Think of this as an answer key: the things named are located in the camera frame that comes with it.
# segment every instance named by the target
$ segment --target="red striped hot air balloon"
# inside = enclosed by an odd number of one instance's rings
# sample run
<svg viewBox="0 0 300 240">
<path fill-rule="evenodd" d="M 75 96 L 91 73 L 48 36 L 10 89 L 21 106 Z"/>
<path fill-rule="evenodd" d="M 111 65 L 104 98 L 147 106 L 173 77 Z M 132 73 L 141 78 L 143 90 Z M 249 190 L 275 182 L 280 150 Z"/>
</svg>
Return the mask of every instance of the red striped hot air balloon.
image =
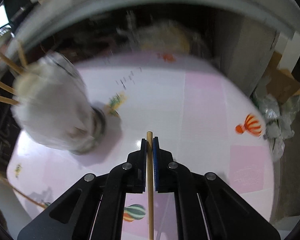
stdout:
<svg viewBox="0 0 300 240">
<path fill-rule="evenodd" d="M 261 124 L 259 120 L 253 115 L 248 114 L 244 125 L 237 125 L 235 131 L 239 134 L 243 134 L 245 131 L 248 131 L 250 134 L 259 137 L 262 133 Z"/>
</svg>

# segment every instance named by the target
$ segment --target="metal screw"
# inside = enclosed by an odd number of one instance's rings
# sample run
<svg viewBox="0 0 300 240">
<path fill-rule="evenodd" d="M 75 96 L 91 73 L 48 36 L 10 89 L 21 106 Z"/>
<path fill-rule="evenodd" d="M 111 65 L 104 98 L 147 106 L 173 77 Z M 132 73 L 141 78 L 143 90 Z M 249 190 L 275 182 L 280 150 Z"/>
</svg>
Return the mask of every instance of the metal screw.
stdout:
<svg viewBox="0 0 300 240">
<path fill-rule="evenodd" d="M 206 174 L 206 177 L 208 180 L 215 180 L 217 176 L 213 172 L 209 172 Z"/>
<path fill-rule="evenodd" d="M 178 163 L 176 163 L 176 162 L 170 162 L 170 163 L 168 164 L 168 167 L 169 167 L 170 169 L 175 169 L 175 168 L 178 167 Z"/>
<path fill-rule="evenodd" d="M 85 181 L 92 181 L 94 179 L 94 175 L 92 173 L 86 174 L 84 176 Z"/>
<path fill-rule="evenodd" d="M 124 163 L 124 164 L 122 164 L 122 168 L 124 170 L 130 170 L 132 168 L 132 164 L 131 163 Z"/>
</svg>

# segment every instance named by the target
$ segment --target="wooden skewer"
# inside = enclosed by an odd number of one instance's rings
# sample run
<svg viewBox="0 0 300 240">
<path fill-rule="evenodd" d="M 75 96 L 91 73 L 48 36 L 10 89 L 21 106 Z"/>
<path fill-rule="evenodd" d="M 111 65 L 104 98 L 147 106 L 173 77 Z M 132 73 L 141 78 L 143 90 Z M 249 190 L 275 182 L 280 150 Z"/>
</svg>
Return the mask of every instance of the wooden skewer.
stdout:
<svg viewBox="0 0 300 240">
<path fill-rule="evenodd" d="M 5 98 L 0 96 L 0 102 L 6 103 L 6 104 L 10 104 L 10 105 L 17 105 L 19 104 L 18 101 L 14 100 L 14 99 L 10 99 L 10 98 Z"/>
<path fill-rule="evenodd" d="M 147 132 L 148 213 L 149 213 L 149 239 L 150 240 L 154 240 L 152 140 L 153 140 L 152 132 Z"/>
<path fill-rule="evenodd" d="M 23 73 L 23 69 L 19 67 L 16 63 L 14 63 L 11 59 L 7 58 L 4 54 L 0 52 L 0 58 L 3 60 L 10 68 L 19 73 L 20 75 Z"/>
<path fill-rule="evenodd" d="M 23 47 L 22 47 L 20 41 L 18 41 L 18 55 L 19 55 L 19 59 L 20 59 L 21 65 L 25 69 L 27 69 L 28 61 L 27 61 L 25 51 L 23 50 Z"/>
<path fill-rule="evenodd" d="M 4 177 L 2 177 L 2 175 L 0 174 L 0 179 L 9 187 L 11 187 L 13 190 L 15 190 L 16 192 L 18 192 L 21 196 L 23 196 L 24 198 L 26 198 L 27 200 L 29 200 L 30 202 L 32 202 L 33 204 L 36 204 L 39 207 L 42 207 L 44 209 L 46 209 L 46 206 L 44 204 L 38 203 L 37 201 L 34 201 L 32 198 L 29 198 L 27 195 L 23 194 L 22 192 L 20 192 L 18 189 L 16 189 L 15 187 L 13 187 Z"/>
<path fill-rule="evenodd" d="M 7 86 L 6 84 L 2 83 L 1 81 L 0 81 L 0 88 L 8 91 L 9 93 L 12 93 L 14 95 L 16 94 L 16 91 L 12 87 Z"/>
</svg>

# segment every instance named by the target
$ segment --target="cardboard box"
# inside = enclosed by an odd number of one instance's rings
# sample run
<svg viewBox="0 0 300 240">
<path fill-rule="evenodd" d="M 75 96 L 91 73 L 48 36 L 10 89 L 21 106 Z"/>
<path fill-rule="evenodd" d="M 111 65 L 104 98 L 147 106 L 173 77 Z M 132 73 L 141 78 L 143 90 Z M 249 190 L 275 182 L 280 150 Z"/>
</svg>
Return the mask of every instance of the cardboard box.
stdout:
<svg viewBox="0 0 300 240">
<path fill-rule="evenodd" d="M 277 69 L 282 55 L 274 52 L 263 77 L 269 76 L 270 81 L 266 85 L 268 94 L 271 94 L 281 104 L 284 104 L 291 96 L 300 94 L 300 83 L 294 79 L 287 69 Z"/>
</svg>

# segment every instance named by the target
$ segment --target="white wall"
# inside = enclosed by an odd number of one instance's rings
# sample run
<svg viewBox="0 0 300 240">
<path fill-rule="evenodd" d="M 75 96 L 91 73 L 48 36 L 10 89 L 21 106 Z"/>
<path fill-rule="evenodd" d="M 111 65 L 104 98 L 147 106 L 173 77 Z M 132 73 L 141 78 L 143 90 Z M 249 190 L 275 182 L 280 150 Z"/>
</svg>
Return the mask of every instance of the white wall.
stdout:
<svg viewBox="0 0 300 240">
<path fill-rule="evenodd" d="M 31 221 L 31 218 L 21 206 L 13 190 L 1 181 L 0 209 L 7 221 L 10 235 L 13 239 L 17 239 L 20 230 Z"/>
<path fill-rule="evenodd" d="M 278 69 L 288 69 L 292 72 L 300 57 L 300 34 L 295 32 L 292 40 L 287 38 L 287 45 L 282 53 L 282 58 L 279 62 Z"/>
<path fill-rule="evenodd" d="M 220 70 L 245 95 L 255 89 L 277 42 L 277 32 L 249 17 L 218 11 L 214 51 Z"/>
</svg>

